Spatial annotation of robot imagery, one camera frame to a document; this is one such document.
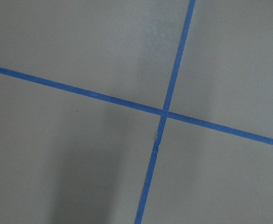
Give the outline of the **long blue tape line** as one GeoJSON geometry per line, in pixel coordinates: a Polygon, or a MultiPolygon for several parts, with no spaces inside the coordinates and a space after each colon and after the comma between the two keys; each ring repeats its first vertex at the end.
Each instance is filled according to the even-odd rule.
{"type": "Polygon", "coordinates": [[[124,99],[108,96],[108,95],[101,94],[101,93],[98,93],[98,92],[78,88],[78,87],[75,87],[75,86],[71,86],[71,85],[67,85],[67,84],[63,84],[63,83],[59,83],[59,82],[55,82],[55,81],[44,79],[44,78],[41,78],[41,77],[32,76],[32,75],[29,75],[29,74],[25,74],[25,73],[13,71],[13,70],[5,69],[5,68],[2,68],[2,67],[0,67],[0,74],[10,76],[10,77],[15,77],[15,78],[22,79],[22,80],[26,80],[26,81],[36,83],[36,84],[45,85],[45,86],[52,87],[52,88],[55,88],[55,89],[60,89],[60,90],[63,90],[63,91],[72,92],[72,93],[75,93],[75,94],[78,94],[78,95],[82,95],[82,96],[102,100],[102,101],[113,103],[113,104],[116,104],[116,105],[129,107],[129,108],[136,109],[136,110],[139,110],[139,111],[148,112],[148,113],[155,114],[155,115],[167,115],[167,117],[170,118],[170,119],[178,120],[178,121],[193,124],[193,125],[196,125],[196,126],[201,126],[201,127],[205,127],[205,128],[208,128],[208,129],[220,131],[220,132],[223,132],[223,133],[235,135],[235,136],[238,136],[238,137],[242,137],[242,138],[262,142],[262,143],[265,143],[265,144],[273,145],[273,138],[269,138],[269,137],[266,137],[266,136],[262,136],[262,135],[242,131],[242,130],[231,128],[231,127],[228,127],[228,126],[215,124],[215,123],[212,123],[212,122],[208,122],[208,121],[201,120],[201,119],[196,119],[196,118],[193,118],[193,117],[181,115],[181,114],[174,113],[174,112],[164,112],[162,109],[158,109],[158,108],[151,107],[151,106],[148,106],[148,105],[143,105],[143,104],[135,103],[135,102],[132,102],[132,101],[129,101],[129,100],[124,100],[124,99]]]}

